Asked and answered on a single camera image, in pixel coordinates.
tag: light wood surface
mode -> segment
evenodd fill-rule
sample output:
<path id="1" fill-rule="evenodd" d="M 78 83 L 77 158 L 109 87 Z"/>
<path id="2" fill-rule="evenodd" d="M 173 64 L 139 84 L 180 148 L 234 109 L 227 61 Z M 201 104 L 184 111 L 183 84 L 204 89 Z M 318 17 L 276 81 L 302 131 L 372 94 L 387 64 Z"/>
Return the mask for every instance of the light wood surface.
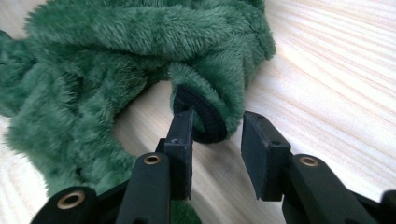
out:
<path id="1" fill-rule="evenodd" d="M 0 0 L 0 29 L 23 37 L 23 18 L 42 2 Z M 396 1 L 266 5 L 277 55 L 262 64 L 246 109 L 271 120 L 293 153 L 323 159 L 349 189 L 378 201 L 396 189 Z M 117 118 L 114 133 L 126 150 L 153 151 L 166 136 L 170 92 L 161 82 Z M 1 133 L 7 123 L 0 119 Z M 191 203 L 204 223 L 284 223 L 281 203 L 255 200 L 241 132 L 194 143 Z M 0 150 L 0 223 L 28 223 L 46 201 L 43 180 L 21 155 Z"/>

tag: wood grain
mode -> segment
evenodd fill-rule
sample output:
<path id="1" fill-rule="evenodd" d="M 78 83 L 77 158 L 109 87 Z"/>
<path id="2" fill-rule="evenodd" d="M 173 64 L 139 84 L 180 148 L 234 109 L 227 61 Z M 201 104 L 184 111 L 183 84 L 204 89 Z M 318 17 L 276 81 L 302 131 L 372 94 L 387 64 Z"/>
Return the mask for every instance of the wood grain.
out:
<path id="1" fill-rule="evenodd" d="M 42 2 L 0 0 L 0 29 L 23 37 L 23 18 Z M 266 14 L 277 55 L 252 81 L 246 109 L 271 120 L 294 153 L 326 161 L 349 189 L 376 201 L 396 189 L 396 2 L 268 0 Z M 117 118 L 126 150 L 153 151 L 166 136 L 170 92 L 161 82 Z M 3 133 L 8 120 L 0 121 Z M 280 203 L 255 200 L 241 131 L 194 143 L 191 203 L 204 223 L 283 223 Z M 26 159 L 1 153 L 0 223 L 26 223 L 46 200 L 42 179 Z"/>

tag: green fabric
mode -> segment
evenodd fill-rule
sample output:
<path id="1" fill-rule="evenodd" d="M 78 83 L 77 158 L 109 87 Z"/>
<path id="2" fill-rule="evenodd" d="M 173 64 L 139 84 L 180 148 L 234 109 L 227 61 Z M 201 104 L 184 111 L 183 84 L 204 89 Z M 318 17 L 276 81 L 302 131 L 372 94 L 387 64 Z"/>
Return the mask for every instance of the green fabric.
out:
<path id="1" fill-rule="evenodd" d="M 25 28 L 21 40 L 0 32 L 0 114 L 49 195 L 129 178 L 134 157 L 112 136 L 114 117 L 160 80 L 171 79 L 172 100 L 180 84 L 202 94 L 230 136 L 250 80 L 276 52 L 258 0 L 49 0 Z"/>

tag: black fabric band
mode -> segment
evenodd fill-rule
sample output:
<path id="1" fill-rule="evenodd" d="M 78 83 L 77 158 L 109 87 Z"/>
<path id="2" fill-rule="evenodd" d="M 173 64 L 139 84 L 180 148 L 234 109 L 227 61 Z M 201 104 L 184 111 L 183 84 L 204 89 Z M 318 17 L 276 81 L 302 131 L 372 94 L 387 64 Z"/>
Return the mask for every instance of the black fabric band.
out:
<path id="1" fill-rule="evenodd" d="M 200 117 L 205 131 L 200 132 L 194 128 L 193 138 L 200 143 L 217 143 L 227 137 L 227 128 L 221 115 L 205 97 L 194 90 L 180 85 L 174 100 L 174 113 L 193 109 Z"/>

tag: green fleece blanket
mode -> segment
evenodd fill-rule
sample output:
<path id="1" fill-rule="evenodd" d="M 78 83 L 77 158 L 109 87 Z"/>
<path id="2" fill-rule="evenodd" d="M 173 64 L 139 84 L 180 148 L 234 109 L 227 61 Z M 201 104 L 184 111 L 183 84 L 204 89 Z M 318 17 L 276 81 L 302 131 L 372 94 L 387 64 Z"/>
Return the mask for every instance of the green fleece blanket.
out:
<path id="1" fill-rule="evenodd" d="M 173 84 L 171 107 L 195 110 L 196 140 L 229 137 L 276 52 L 261 0 L 49 0 L 25 28 L 20 40 L 0 32 L 0 114 L 49 195 L 129 178 L 134 157 L 112 136 L 114 117 L 159 80 Z"/>

